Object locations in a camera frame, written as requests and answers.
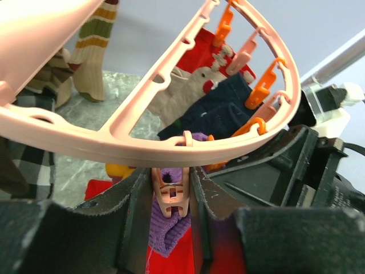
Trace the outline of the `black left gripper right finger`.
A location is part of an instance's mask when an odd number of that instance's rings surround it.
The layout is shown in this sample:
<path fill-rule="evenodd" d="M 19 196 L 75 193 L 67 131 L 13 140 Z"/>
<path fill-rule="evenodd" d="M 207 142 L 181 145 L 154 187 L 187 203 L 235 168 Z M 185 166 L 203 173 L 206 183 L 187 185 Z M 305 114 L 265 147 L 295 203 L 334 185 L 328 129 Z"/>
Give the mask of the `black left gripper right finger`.
<path fill-rule="evenodd" d="M 349 208 L 249 208 L 190 169 L 196 273 L 363 273 L 364 215 Z"/>

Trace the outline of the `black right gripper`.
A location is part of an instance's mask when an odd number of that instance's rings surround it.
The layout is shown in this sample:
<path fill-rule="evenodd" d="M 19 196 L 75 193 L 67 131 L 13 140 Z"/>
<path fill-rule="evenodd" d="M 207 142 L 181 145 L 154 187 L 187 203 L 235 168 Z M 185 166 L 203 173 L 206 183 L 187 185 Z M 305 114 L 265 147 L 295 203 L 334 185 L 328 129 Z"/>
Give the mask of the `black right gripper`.
<path fill-rule="evenodd" d="M 364 211 L 364 194 L 337 173 L 345 149 L 364 147 L 319 138 L 306 126 L 282 130 L 271 141 L 231 160 L 208 177 L 249 207 L 329 207 Z"/>

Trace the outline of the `navy patterned sock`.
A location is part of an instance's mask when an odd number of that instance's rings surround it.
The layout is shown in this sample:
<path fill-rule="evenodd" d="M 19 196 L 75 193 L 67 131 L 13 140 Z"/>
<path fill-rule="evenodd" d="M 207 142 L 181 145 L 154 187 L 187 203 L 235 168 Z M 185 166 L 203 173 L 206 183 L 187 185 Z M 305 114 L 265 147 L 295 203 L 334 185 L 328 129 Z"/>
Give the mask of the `navy patterned sock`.
<path fill-rule="evenodd" d="M 179 128 L 187 126 L 203 113 L 207 114 L 209 111 L 223 106 L 224 103 L 234 103 L 240 109 L 243 109 L 251 91 L 252 89 L 244 80 L 242 74 L 236 73 L 220 82 L 215 88 L 193 103 L 183 116 L 174 122 L 174 125 Z"/>
<path fill-rule="evenodd" d="M 166 140 L 173 136 L 182 135 L 183 131 L 213 135 L 215 139 L 225 139 L 232 136 L 255 113 L 245 106 L 234 103 L 224 103 L 210 111 L 194 111 L 184 114 L 170 126 L 161 130 L 157 136 Z"/>

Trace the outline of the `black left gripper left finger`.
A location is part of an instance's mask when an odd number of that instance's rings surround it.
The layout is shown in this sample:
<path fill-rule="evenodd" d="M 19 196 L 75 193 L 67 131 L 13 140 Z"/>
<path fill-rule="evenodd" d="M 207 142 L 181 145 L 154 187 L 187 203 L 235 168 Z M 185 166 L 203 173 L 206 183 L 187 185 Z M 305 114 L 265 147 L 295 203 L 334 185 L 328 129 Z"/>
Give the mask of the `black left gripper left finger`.
<path fill-rule="evenodd" d="M 51 200 L 1 201 L 2 273 L 144 273 L 151 170 L 75 208 Z"/>

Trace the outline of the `red white santa sock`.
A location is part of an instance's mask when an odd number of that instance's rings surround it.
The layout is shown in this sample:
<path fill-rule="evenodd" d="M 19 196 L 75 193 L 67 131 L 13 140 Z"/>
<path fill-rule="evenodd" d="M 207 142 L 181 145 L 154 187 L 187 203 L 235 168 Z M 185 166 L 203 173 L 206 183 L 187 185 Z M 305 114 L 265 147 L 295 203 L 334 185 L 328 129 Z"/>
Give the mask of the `red white santa sock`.
<path fill-rule="evenodd" d="M 186 110 L 207 94 L 219 82 L 230 77 L 226 72 L 235 52 L 223 43 L 212 45 L 214 34 L 201 29 L 196 35 L 195 46 L 184 53 L 170 73 L 170 84 L 158 92 L 148 110 L 158 116 L 161 127 L 166 128 Z"/>

